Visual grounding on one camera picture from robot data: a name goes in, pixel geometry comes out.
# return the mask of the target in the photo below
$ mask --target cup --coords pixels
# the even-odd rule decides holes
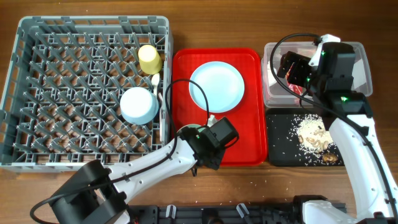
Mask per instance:
[[[128,123],[146,124],[155,118],[159,110],[159,102],[149,90],[133,87],[122,95],[120,109],[122,117]]]
[[[152,45],[144,45],[138,50],[138,59],[141,70],[148,75],[161,71],[163,62],[156,48]]]

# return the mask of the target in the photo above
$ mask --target wooden table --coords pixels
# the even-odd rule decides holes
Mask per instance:
[[[369,97],[379,142],[398,178],[396,72],[397,1],[95,1],[13,0],[0,3],[0,86],[4,85],[19,19],[43,15],[163,15],[169,18],[174,51],[187,47],[250,47],[260,56],[268,42],[295,32],[334,34],[361,42],[373,77]],[[0,170],[0,223],[33,223],[30,208],[53,194],[72,173],[16,174]],[[135,198],[134,205],[219,205],[285,202],[294,195],[320,194],[345,202],[355,215],[354,195],[344,167],[231,167],[200,169],[169,178]],[[41,218],[55,222],[45,207]]]

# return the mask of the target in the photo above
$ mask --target white cup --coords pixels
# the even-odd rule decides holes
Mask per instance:
[[[128,89],[120,99],[123,118],[131,124],[146,124],[152,121],[159,110],[159,102],[154,94],[143,87]]]

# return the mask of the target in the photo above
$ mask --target red tray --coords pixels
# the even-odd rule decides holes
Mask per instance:
[[[190,78],[193,71],[207,62],[226,62],[243,77],[244,95],[239,104],[225,113],[211,113],[216,119],[226,116],[238,130],[239,141],[226,150],[222,166],[255,166],[267,157],[266,121],[262,98],[261,63],[251,49],[183,49],[173,60],[172,80]],[[188,83],[172,88],[172,115],[177,130],[187,124],[203,125],[206,111],[191,99]]]

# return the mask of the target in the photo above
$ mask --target gray plastic crate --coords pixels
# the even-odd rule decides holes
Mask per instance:
[[[167,86],[173,37],[165,17],[21,19],[0,104],[0,167],[77,170],[93,159],[108,166],[164,146],[169,141],[164,106],[162,119],[146,125],[125,122],[119,109],[127,89],[152,90],[151,75],[141,71],[137,57],[146,44],[164,59],[160,87]]]

